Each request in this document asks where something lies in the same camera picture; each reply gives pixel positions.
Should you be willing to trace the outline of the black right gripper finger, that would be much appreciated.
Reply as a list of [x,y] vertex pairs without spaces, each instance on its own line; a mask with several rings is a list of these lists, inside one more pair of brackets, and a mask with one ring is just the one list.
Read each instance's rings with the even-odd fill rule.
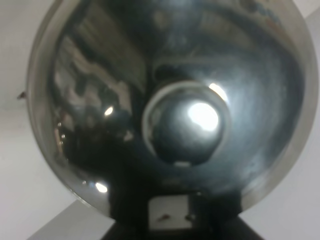
[[114,223],[105,240],[260,240],[240,217],[238,193],[209,198],[201,192],[163,195],[148,203],[148,224]]

